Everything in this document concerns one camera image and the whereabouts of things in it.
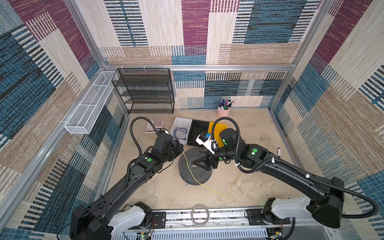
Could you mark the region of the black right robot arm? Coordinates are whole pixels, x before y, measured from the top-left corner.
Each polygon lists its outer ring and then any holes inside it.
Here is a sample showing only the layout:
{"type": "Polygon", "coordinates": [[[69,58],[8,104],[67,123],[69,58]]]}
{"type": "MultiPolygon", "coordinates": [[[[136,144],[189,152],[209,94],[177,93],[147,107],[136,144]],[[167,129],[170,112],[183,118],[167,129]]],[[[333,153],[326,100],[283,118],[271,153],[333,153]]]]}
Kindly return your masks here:
{"type": "Polygon", "coordinates": [[[270,175],[306,196],[303,202],[270,198],[263,210],[266,221],[311,216],[318,223],[337,229],[342,219],[364,219],[378,213],[379,205],[374,200],[345,189],[343,180],[317,176],[290,164],[260,145],[247,144],[241,137],[236,121],[229,117],[226,119],[235,128],[220,132],[219,137],[224,144],[222,147],[219,147],[213,131],[203,131],[196,137],[196,142],[207,149],[205,157],[194,162],[197,166],[208,171],[217,168],[219,162],[235,161],[236,167],[244,174],[261,172],[270,175]],[[362,214],[343,214],[345,194],[368,202],[372,209],[362,214]]]}

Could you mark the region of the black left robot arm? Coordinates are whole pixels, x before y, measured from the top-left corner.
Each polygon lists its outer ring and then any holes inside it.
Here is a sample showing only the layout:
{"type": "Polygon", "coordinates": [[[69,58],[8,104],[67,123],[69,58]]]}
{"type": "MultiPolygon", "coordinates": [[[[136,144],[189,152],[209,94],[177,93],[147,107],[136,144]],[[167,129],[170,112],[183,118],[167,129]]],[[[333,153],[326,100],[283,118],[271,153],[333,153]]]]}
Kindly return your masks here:
{"type": "Polygon", "coordinates": [[[119,213],[127,199],[160,172],[166,162],[176,159],[184,151],[179,140],[165,130],[156,131],[155,144],[130,161],[127,173],[109,191],[87,207],[78,206],[67,227],[71,240],[111,240],[132,227],[151,222],[151,209],[140,203],[119,213]]]}

